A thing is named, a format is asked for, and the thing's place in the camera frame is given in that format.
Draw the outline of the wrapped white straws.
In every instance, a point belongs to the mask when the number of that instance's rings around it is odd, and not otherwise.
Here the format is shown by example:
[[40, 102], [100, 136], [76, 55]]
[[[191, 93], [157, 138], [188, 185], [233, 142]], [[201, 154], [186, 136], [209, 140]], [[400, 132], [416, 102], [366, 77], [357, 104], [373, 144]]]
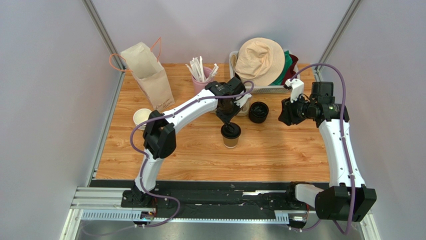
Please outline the wrapped white straws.
[[199, 83], [206, 83], [210, 80], [213, 80], [213, 78], [217, 75], [219, 69], [219, 66], [215, 63], [213, 69], [211, 69], [210, 73], [206, 75], [204, 73], [204, 64], [202, 56], [193, 57], [189, 64], [186, 64], [186, 67], [188, 68], [195, 81]]

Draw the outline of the pink straw holder cup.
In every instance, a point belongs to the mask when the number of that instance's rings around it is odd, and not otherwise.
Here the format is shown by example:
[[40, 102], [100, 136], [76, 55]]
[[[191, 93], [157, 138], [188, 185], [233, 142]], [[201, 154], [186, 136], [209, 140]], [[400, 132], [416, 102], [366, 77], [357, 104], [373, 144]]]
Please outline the pink straw holder cup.
[[[203, 71], [204, 71], [205, 77], [207, 78], [211, 75], [213, 70], [204, 66]], [[192, 84], [193, 84], [193, 89], [194, 89], [195, 95], [197, 95], [201, 90], [203, 90], [206, 87], [207, 84], [209, 84], [210, 82], [212, 82], [214, 80], [214, 78], [212, 78], [212, 79], [210, 79], [206, 82], [200, 82], [200, 81], [197, 81], [193, 75], [191, 77], [192, 77]]]

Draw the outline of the dark red cloth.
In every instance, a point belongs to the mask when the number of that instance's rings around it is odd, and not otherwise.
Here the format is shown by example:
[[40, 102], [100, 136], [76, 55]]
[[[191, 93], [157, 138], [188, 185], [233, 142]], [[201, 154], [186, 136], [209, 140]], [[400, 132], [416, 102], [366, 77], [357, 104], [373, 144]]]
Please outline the dark red cloth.
[[286, 80], [290, 79], [291, 77], [293, 77], [296, 73], [297, 70], [295, 70], [295, 67], [297, 66], [297, 62], [299, 61], [298, 57], [293, 55], [293, 54], [289, 54], [289, 57], [292, 61], [291, 65], [289, 66], [289, 68], [287, 69], [284, 78], [281, 82], [281, 85], [283, 86], [286, 82]]

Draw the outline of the single paper cup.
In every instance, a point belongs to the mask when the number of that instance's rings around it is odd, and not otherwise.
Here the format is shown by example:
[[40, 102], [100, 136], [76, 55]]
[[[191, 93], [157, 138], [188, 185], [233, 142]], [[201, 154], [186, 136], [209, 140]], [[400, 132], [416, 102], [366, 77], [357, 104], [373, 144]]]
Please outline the single paper cup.
[[239, 136], [222, 136], [223, 144], [226, 148], [233, 149], [239, 143]]

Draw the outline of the beige bucket hat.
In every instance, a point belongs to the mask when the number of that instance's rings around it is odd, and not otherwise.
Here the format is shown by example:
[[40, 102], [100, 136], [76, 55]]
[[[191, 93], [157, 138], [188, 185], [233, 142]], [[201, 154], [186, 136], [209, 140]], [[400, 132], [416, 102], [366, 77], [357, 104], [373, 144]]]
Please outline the beige bucket hat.
[[242, 81], [265, 87], [279, 78], [285, 65], [285, 52], [276, 41], [255, 37], [240, 47], [234, 72]]

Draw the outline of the green cloth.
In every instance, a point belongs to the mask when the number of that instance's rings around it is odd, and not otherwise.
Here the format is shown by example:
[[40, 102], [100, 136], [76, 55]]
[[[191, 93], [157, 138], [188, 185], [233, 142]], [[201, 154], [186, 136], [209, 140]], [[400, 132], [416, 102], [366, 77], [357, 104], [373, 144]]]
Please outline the green cloth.
[[290, 68], [290, 66], [293, 64], [293, 60], [291, 58], [291, 54], [288, 50], [286, 50], [284, 52], [284, 57], [285, 57], [285, 64], [284, 67], [282, 69], [281, 74], [277, 77], [277, 79], [275, 79], [270, 86], [279, 86], [282, 84], [283, 79], [288, 71], [288, 69]]

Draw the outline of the white plastic basket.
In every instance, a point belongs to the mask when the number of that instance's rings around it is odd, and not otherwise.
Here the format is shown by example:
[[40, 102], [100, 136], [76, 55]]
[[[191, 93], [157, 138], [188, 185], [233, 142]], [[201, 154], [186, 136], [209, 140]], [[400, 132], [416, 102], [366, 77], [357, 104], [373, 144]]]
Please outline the white plastic basket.
[[[229, 74], [230, 78], [234, 78], [235, 74], [235, 65], [237, 62], [239, 51], [231, 51], [229, 54]], [[255, 86], [251, 94], [285, 94], [290, 93], [292, 88], [285, 88], [283, 85], [269, 85], [269, 86]]]

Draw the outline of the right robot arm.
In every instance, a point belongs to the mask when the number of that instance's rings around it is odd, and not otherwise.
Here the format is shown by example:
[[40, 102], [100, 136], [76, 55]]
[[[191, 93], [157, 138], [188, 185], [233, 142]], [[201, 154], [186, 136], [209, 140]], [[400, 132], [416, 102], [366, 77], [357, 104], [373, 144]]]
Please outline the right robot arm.
[[330, 171], [329, 187], [320, 189], [305, 182], [292, 182], [289, 195], [294, 202], [315, 209], [321, 220], [360, 222], [377, 200], [375, 189], [366, 187], [350, 140], [348, 111], [335, 102], [332, 82], [314, 82], [309, 97], [300, 79], [287, 80], [290, 97], [282, 100], [278, 118], [287, 126], [313, 120], [322, 136]]

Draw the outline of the stack of black lids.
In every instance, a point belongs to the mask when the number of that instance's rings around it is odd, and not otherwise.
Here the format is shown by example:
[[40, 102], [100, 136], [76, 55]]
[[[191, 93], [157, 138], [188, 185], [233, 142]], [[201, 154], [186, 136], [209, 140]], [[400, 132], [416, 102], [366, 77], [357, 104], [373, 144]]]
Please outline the stack of black lids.
[[253, 123], [261, 124], [266, 120], [268, 114], [269, 107], [264, 102], [257, 101], [251, 104], [248, 117]]

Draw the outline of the black coffee cup lid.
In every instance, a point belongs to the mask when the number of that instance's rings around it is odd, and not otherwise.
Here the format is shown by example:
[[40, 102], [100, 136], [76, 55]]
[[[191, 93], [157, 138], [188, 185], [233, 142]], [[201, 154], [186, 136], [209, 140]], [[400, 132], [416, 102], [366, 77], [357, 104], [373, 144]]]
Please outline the black coffee cup lid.
[[237, 139], [241, 135], [241, 127], [233, 122], [225, 123], [221, 129], [220, 133], [226, 139]]

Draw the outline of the white paper takeout bag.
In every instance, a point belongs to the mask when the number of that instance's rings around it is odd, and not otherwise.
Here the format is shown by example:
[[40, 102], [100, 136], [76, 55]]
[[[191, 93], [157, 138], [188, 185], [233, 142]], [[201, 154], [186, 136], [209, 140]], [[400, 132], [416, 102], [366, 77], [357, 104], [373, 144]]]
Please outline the white paper takeout bag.
[[[108, 59], [113, 69], [131, 73], [152, 108], [159, 112], [175, 103], [166, 70], [159, 61], [161, 52], [162, 38], [159, 37], [151, 47], [139, 42], [120, 54], [111, 54]], [[124, 61], [126, 69], [119, 69], [113, 65], [113, 57]]]

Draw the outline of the cardboard cup carrier tray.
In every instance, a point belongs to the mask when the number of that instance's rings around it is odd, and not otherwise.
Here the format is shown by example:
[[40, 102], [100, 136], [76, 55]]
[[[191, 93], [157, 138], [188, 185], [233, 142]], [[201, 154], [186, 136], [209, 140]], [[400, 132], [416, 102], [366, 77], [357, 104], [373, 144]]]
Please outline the cardboard cup carrier tray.
[[[243, 108], [241, 108], [240, 112], [236, 116], [246, 116], [249, 113], [250, 100], [246, 102], [246, 104], [243, 106]], [[209, 111], [209, 112], [211, 114], [216, 114], [216, 108]]]

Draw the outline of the stack of paper cups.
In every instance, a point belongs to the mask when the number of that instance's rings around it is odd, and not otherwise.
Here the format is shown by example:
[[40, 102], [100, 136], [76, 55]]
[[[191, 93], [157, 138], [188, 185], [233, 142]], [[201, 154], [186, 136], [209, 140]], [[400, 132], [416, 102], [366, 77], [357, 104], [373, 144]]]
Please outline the stack of paper cups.
[[133, 118], [132, 118], [135, 126], [138, 126], [139, 124], [147, 121], [149, 119], [151, 112], [152, 111], [148, 108], [141, 108], [141, 109], [137, 110], [133, 114]]

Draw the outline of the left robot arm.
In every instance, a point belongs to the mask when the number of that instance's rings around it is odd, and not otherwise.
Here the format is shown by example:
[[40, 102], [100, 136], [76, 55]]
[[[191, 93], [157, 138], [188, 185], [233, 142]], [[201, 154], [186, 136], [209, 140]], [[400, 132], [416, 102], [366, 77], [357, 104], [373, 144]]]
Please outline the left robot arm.
[[144, 159], [131, 190], [133, 199], [145, 206], [151, 198], [156, 197], [151, 190], [156, 186], [163, 161], [177, 147], [177, 134], [186, 125], [205, 113], [215, 112], [223, 123], [220, 133], [224, 142], [229, 148], [234, 148], [242, 130], [231, 120], [251, 98], [254, 86], [252, 81], [242, 82], [236, 77], [228, 82], [212, 81], [187, 102], [164, 113], [154, 110], [149, 114], [148, 120], [143, 122], [145, 125], [144, 149], [139, 149], [134, 144], [135, 132], [141, 127], [138, 124], [130, 134], [130, 144], [137, 152], [144, 155]]

